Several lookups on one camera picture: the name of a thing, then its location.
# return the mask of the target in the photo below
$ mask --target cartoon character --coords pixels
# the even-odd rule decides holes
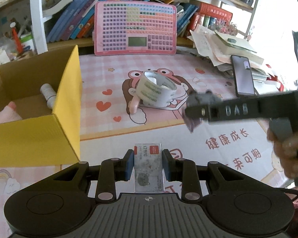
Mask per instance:
[[[147,121],[150,123],[155,121],[157,122],[157,120],[167,121],[181,119],[182,116],[180,108],[185,104],[188,94],[194,91],[187,80],[181,76],[174,75],[174,73],[169,69],[160,68],[155,72],[168,77],[176,84],[176,94],[174,95],[173,100],[165,108],[155,108],[151,105],[142,103],[139,105],[136,113],[130,114],[129,104],[133,96],[136,94],[136,87],[140,80],[140,76],[143,73],[142,71],[137,70],[130,71],[128,73],[129,79],[126,79],[123,82],[122,90],[126,100],[126,112],[129,114],[130,119],[134,123],[145,124]]]
[[[147,173],[138,174],[137,181],[138,181],[138,184],[140,186],[150,185],[150,183],[149,183],[149,174],[147,174]]]

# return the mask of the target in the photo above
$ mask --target phone screen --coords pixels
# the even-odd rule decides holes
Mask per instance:
[[[232,55],[236,95],[254,96],[254,83],[250,62],[247,57]]]

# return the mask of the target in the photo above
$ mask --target roll of tape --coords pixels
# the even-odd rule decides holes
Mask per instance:
[[[169,78],[153,71],[145,71],[138,82],[136,95],[154,107],[166,107],[177,91]]]

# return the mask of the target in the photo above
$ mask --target pink desk mat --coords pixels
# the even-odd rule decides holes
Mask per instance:
[[[80,56],[83,80],[81,140],[93,133],[181,120],[181,107],[192,90],[213,91],[219,97],[235,97],[234,80],[226,79],[208,60],[193,55],[112,55]],[[140,74],[158,71],[178,87],[177,98],[164,109],[140,106],[128,113]]]

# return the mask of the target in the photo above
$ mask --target black handle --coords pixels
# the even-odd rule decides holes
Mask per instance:
[[[298,131],[298,120],[288,118],[273,119],[269,122],[269,128],[276,135],[278,140],[283,142],[288,137],[290,137],[293,134],[293,132]]]

